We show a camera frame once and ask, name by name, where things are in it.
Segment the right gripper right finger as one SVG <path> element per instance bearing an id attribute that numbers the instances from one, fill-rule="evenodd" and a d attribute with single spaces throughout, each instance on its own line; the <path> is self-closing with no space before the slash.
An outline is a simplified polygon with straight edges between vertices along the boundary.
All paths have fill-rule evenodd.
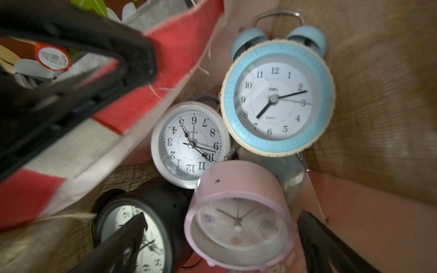
<path id="1" fill-rule="evenodd" d="M 298 233 L 309 273 L 377 273 L 363 257 L 344 243 L 312 213 L 303 210 Z"/>

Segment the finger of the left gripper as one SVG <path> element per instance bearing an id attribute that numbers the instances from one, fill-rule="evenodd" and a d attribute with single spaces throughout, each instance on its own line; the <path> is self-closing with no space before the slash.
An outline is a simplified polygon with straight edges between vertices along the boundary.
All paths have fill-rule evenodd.
<path id="1" fill-rule="evenodd" d="M 1 75 L 1 102 L 43 102 L 57 95 L 69 100 L 113 101 L 154 83 L 158 66 L 152 42 L 142 33 L 64 1 L 1 1 L 1 35 L 91 52 L 118 61 L 92 79 L 75 76 L 27 91 Z"/>
<path id="2" fill-rule="evenodd" d="M 150 62 L 119 62 L 27 89 L 1 71 L 1 180 L 4 181 L 83 120 L 150 82 Z"/>

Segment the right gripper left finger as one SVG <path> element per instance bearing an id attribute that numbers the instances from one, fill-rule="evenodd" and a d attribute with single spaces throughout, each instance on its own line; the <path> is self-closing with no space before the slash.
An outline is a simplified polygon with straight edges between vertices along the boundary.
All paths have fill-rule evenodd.
<path id="1" fill-rule="evenodd" d="M 136 270 L 144 229 L 143 213 L 135 215 L 81 260 L 70 273 L 133 273 Z"/>

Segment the black round alarm clock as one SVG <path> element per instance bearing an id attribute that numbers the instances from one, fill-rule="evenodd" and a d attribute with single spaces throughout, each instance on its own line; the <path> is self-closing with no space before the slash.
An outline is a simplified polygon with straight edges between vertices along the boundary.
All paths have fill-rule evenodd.
<path id="1" fill-rule="evenodd" d="M 93 244 L 98 246 L 142 213 L 143 231 L 137 256 L 137 273 L 175 273 L 193 251 L 184 235 L 184 219 L 193 190 L 177 187 L 162 177 L 151 179 L 133 191 L 114 189 L 100 196 L 93 206 Z"/>

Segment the red burlap canvas bag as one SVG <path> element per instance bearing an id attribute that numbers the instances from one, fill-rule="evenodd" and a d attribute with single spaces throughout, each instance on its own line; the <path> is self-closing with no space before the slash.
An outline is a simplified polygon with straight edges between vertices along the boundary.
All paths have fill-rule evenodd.
<path id="1" fill-rule="evenodd" d="M 91 207 L 105 191 L 158 176 L 151 124 L 171 100 L 216 88 L 241 27 L 275 8 L 328 40 L 333 118 L 305 151 L 328 226 L 385 273 L 437 270 L 437 3 L 207 1 L 152 4 L 130 22 L 169 48 L 176 83 L 147 89 L 83 123 L 1 186 L 1 271 L 64 273 L 92 250 Z"/>

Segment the light pink round clock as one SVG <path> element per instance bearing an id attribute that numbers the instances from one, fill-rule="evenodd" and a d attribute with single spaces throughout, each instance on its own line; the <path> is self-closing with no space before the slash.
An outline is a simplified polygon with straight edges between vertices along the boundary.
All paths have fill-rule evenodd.
<path id="1" fill-rule="evenodd" d="M 279 181 L 243 160 L 218 163 L 200 177 L 184 234 L 209 266 L 242 271 L 266 271 L 282 262 L 296 240 Z"/>

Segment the white round alarm clock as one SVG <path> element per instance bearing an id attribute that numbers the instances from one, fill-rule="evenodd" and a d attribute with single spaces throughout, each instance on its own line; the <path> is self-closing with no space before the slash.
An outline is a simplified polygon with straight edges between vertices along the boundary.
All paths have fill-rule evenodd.
<path id="1" fill-rule="evenodd" d="M 195 101 L 179 103 L 155 125 L 151 155 L 159 173 L 171 184 L 188 190 L 231 149 L 231 136 L 214 108 Z"/>

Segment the beige twin-bell alarm clock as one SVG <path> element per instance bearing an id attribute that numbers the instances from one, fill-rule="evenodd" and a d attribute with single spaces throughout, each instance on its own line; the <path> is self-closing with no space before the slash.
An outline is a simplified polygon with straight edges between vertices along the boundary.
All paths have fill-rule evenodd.
<path id="1" fill-rule="evenodd" d="M 221 114 L 234 145 L 270 158 L 295 156 L 325 132 L 335 109 L 333 76 L 324 61 L 327 41 L 301 13 L 274 10 L 297 18 L 299 27 L 285 38 L 271 39 L 255 24 L 242 30 L 231 47 L 232 65 L 220 92 Z"/>

